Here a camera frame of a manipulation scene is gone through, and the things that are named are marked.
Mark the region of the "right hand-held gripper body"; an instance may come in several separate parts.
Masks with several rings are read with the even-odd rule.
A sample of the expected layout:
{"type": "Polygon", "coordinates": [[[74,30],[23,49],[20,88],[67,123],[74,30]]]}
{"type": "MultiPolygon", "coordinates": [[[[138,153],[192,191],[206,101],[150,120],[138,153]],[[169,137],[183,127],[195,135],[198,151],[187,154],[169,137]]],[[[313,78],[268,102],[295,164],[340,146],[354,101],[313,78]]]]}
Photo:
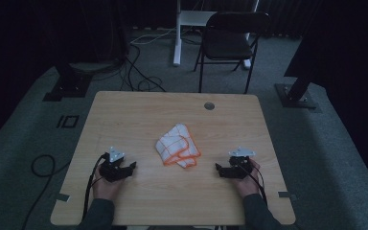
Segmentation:
{"type": "Polygon", "coordinates": [[[255,155],[255,151],[243,149],[241,147],[231,150],[229,152],[230,166],[218,172],[225,172],[229,178],[244,179],[253,171],[253,166],[250,164],[250,158],[255,155]]]}

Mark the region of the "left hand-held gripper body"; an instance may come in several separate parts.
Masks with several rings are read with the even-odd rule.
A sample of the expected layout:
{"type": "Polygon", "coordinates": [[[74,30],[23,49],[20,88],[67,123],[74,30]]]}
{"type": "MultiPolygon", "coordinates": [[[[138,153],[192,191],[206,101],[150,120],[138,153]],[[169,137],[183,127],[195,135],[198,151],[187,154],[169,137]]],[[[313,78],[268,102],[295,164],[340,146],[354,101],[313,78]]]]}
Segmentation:
{"type": "Polygon", "coordinates": [[[105,154],[105,161],[100,167],[101,177],[109,182],[124,179],[122,178],[124,172],[132,172],[123,170],[121,164],[124,162],[124,160],[125,155],[122,152],[110,147],[109,152],[105,154]]]}

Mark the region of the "white towel with orange grid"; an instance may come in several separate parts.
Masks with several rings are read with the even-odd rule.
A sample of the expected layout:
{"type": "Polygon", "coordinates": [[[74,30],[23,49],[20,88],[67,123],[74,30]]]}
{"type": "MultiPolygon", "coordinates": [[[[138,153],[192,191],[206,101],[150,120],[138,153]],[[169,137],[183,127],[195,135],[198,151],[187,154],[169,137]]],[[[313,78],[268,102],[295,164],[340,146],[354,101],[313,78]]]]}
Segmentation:
{"type": "Polygon", "coordinates": [[[184,124],[176,124],[161,136],[155,148],[164,166],[177,164],[183,169],[195,166],[196,159],[201,155],[190,131],[184,124]]]}

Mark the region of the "person's left hand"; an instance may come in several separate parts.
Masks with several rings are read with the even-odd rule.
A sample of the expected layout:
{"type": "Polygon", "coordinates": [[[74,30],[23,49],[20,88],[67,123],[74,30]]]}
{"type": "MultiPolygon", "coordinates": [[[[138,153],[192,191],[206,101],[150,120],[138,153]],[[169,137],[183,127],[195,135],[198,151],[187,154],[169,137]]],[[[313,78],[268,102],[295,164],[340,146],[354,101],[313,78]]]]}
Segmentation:
{"type": "Polygon", "coordinates": [[[114,182],[102,179],[100,168],[97,168],[95,171],[95,181],[92,184],[93,197],[114,201],[121,191],[123,184],[123,179],[114,182]]]}

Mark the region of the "person's right hand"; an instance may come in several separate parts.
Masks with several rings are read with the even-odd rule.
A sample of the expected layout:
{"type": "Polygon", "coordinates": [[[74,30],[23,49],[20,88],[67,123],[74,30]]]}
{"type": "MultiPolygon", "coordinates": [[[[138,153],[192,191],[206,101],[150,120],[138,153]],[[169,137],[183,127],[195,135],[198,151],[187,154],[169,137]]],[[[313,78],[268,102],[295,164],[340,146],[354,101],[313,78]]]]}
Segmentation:
{"type": "Polygon", "coordinates": [[[260,193],[260,165],[254,160],[250,160],[250,164],[253,166],[253,171],[249,176],[245,177],[244,179],[231,179],[232,184],[241,198],[245,198],[249,195],[258,195],[260,193]]]}

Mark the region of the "black folding chair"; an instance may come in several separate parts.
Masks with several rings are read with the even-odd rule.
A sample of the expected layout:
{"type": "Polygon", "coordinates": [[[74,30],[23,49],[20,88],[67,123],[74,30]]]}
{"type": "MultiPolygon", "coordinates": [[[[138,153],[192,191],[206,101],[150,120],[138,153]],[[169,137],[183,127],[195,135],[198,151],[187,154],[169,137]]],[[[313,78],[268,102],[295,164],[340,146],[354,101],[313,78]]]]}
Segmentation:
{"type": "Polygon", "coordinates": [[[202,34],[194,70],[200,67],[198,92],[202,91],[206,64],[236,64],[236,71],[245,60],[250,67],[244,88],[247,93],[260,37],[270,24],[266,12],[216,12],[207,21],[202,34]]]}

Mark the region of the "black stand with base plate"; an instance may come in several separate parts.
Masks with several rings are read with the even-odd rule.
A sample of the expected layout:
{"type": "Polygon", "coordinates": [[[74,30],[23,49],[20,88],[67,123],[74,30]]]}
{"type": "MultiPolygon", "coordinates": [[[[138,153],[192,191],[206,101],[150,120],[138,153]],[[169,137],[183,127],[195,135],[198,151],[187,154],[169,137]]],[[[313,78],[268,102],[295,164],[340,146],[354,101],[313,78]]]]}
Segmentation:
{"type": "Polygon", "coordinates": [[[92,75],[76,72],[68,63],[55,66],[58,79],[50,92],[43,98],[44,102],[60,102],[63,98],[84,98],[92,75]]]}
{"type": "Polygon", "coordinates": [[[283,107],[306,108],[316,110],[319,105],[308,92],[310,78],[297,78],[293,84],[276,83],[274,85],[283,107]]]}

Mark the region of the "white desk frame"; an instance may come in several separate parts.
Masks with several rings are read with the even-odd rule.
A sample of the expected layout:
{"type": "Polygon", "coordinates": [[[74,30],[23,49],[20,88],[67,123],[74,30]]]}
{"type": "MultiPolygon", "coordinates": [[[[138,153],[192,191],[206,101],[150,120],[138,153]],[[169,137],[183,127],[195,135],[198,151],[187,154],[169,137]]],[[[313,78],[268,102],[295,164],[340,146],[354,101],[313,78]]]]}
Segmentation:
{"type": "Polygon", "coordinates": [[[175,44],[173,52],[172,65],[177,67],[181,64],[182,51],[182,26],[196,26],[203,27],[206,25],[208,19],[214,14],[213,11],[202,10],[182,10],[181,0],[176,0],[176,14],[175,14],[175,44]]]}

